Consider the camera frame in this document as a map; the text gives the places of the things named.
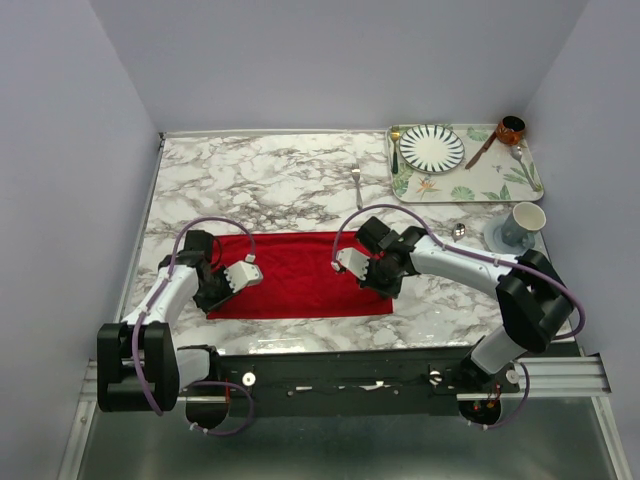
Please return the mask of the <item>red cloth napkin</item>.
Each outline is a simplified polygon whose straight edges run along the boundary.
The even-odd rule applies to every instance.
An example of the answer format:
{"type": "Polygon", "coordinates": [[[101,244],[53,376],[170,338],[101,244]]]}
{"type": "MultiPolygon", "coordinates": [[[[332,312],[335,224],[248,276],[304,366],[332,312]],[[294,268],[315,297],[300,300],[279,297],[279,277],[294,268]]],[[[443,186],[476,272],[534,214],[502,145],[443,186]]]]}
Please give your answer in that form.
{"type": "Polygon", "coordinates": [[[262,282],[209,313],[218,319],[337,318],[386,315],[393,300],[362,289],[331,266],[333,232],[263,233],[254,236],[262,282]]]}

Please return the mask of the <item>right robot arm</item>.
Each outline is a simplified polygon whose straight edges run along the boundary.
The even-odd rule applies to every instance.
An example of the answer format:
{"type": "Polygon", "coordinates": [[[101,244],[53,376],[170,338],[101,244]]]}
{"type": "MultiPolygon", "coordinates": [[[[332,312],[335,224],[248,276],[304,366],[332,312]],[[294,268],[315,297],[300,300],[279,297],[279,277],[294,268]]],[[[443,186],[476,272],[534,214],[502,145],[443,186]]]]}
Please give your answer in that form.
{"type": "Polygon", "coordinates": [[[542,353],[574,311],[564,284],[547,257],[527,250],[520,256],[490,255],[435,240],[421,227],[397,233],[376,217],[356,232],[367,253],[352,270],[360,287],[396,298],[406,277],[434,275],[495,300],[502,325],[467,354],[460,379],[480,392],[497,373],[525,353],[542,353]]]}

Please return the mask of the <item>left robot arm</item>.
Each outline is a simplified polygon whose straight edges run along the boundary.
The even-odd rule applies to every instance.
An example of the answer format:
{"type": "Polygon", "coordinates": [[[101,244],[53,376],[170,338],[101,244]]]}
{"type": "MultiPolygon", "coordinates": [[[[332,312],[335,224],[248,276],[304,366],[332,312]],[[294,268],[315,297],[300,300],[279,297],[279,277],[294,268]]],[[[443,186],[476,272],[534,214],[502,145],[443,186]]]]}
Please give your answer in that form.
{"type": "Polygon", "coordinates": [[[201,395],[214,393],[222,380],[206,345],[174,346],[170,324],[191,301],[209,314],[234,293],[220,263],[222,246],[202,230],[186,234],[168,274],[170,256],[159,264],[151,290],[120,323],[97,334],[97,399],[104,412],[170,411],[189,385],[201,395]]]}

